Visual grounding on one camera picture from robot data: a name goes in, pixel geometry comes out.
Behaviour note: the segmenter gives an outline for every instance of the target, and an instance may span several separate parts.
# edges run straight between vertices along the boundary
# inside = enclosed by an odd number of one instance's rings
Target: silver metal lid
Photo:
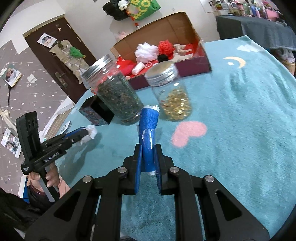
[[[84,78],[87,81],[89,78],[91,78],[94,74],[96,74],[98,71],[104,68],[111,61],[112,59],[110,58],[110,55],[105,55],[104,57],[100,58],[97,62],[95,62],[92,66],[90,66],[89,69],[82,74],[82,78]]]
[[[150,86],[161,86],[178,76],[178,69],[173,61],[164,61],[151,67],[145,78]]]

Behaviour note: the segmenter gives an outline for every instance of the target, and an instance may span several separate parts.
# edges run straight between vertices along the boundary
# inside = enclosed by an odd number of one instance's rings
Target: wooden door
[[[48,23],[25,37],[31,50],[37,56],[51,77],[55,80],[55,82],[57,82],[57,84],[59,84],[61,89],[70,97],[70,99],[74,103],[77,103],[87,89],[84,87],[83,83],[79,84],[79,81],[73,72],[65,66],[57,56],[54,56],[49,52],[48,47],[37,43],[43,33],[47,33],[48,35],[56,38],[58,41],[65,39],[68,40],[72,46],[79,49],[81,53],[86,56],[84,60],[89,66],[91,66],[96,59],[74,32],[65,18],[60,18]]]

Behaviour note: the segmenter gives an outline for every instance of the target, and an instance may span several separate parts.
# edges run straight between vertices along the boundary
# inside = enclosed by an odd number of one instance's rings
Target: green bag
[[[130,0],[126,11],[134,21],[138,21],[150,16],[160,8],[156,0]]]

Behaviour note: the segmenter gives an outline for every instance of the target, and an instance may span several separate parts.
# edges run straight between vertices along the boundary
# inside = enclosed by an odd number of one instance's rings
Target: photo
[[[5,69],[2,70],[2,72],[3,71],[4,73],[1,77],[11,87],[13,87],[22,76],[22,73],[15,69],[12,64],[9,64]]]
[[[1,145],[6,147],[16,158],[19,158],[21,152],[20,140],[15,136],[11,130],[6,128]]]
[[[56,38],[44,33],[42,34],[42,36],[40,37],[40,39],[37,41],[38,43],[51,48],[53,46],[53,44],[56,42]]]

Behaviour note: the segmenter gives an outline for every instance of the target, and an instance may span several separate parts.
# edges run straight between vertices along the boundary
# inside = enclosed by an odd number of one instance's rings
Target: yellow moon pattern
[[[233,59],[233,60],[236,60],[239,62],[239,68],[242,68],[246,65],[246,62],[242,59],[242,58],[239,58],[239,57],[226,57],[224,59]]]

